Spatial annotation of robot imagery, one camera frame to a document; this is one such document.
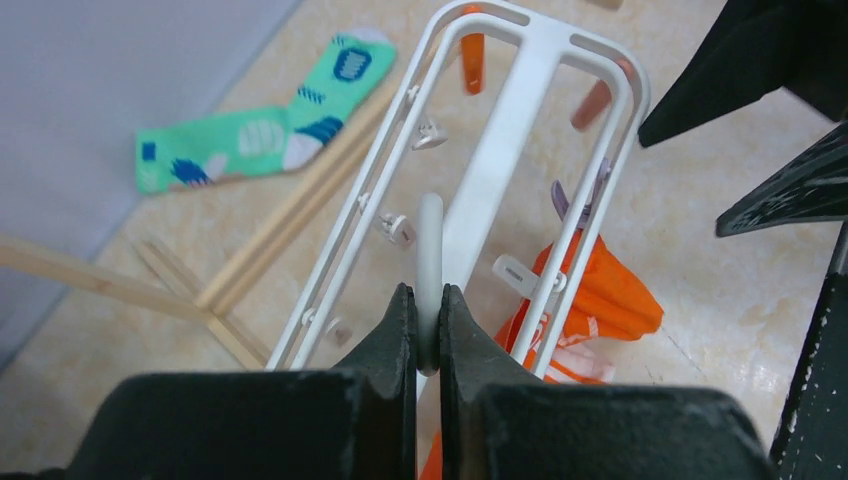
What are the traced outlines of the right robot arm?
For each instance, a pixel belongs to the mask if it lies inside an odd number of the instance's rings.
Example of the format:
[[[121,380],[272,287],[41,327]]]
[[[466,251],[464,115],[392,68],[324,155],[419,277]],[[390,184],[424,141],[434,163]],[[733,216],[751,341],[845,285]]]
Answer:
[[[650,147],[787,89],[834,128],[716,220],[729,237],[847,219],[847,5],[729,1],[638,135]],[[809,323],[771,459],[783,479],[847,475],[847,237]]]

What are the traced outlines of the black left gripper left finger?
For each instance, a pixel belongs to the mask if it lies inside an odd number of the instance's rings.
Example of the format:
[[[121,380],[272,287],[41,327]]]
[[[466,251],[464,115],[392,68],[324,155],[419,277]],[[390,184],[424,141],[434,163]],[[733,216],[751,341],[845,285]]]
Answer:
[[[377,327],[325,370],[122,381],[70,462],[37,479],[412,479],[416,313],[399,284]]]

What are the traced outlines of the orange underwear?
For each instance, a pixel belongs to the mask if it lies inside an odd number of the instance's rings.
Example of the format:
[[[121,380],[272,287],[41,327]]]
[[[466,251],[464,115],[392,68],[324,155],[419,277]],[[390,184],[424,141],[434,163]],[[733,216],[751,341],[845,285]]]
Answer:
[[[494,341],[511,353],[524,322],[529,300],[494,335]],[[607,248],[599,235],[593,246],[580,286],[548,365],[547,383],[601,385],[614,376],[614,366],[596,354],[586,342],[597,338],[636,341],[655,333],[664,310],[642,281]],[[532,367],[543,329],[551,315],[544,313],[523,363]],[[441,433],[436,433],[419,479],[442,479]]]

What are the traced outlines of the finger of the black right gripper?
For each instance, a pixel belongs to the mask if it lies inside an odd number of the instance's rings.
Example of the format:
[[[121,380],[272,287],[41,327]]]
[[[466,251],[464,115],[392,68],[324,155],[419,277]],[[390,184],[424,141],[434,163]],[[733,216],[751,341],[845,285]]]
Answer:
[[[727,2],[640,126],[639,142],[664,142],[779,89],[833,122],[846,120],[846,2]]]
[[[846,219],[847,124],[842,122],[722,213],[715,234]]]

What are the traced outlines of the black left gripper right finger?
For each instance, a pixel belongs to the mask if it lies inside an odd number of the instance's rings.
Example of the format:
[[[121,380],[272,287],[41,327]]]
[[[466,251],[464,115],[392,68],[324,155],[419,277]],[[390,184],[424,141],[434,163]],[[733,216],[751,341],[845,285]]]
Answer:
[[[730,396],[709,388],[547,384],[448,285],[439,314],[446,479],[773,479]]]

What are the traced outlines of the white multi-clip hanger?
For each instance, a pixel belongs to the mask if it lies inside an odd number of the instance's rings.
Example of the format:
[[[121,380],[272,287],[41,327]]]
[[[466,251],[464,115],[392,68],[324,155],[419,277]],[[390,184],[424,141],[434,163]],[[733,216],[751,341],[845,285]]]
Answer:
[[[605,82],[611,92],[611,107],[511,351],[523,365],[534,332],[549,313],[529,369],[537,377],[546,375],[619,176],[647,116],[650,82],[622,45],[505,1],[454,1],[430,19],[267,370],[283,363],[300,370],[310,361],[448,55],[472,33],[514,45],[517,53],[451,203],[444,205],[433,193],[420,200],[415,291],[425,375],[435,370],[432,347],[441,289],[469,282],[556,70],[562,65],[581,70]]]

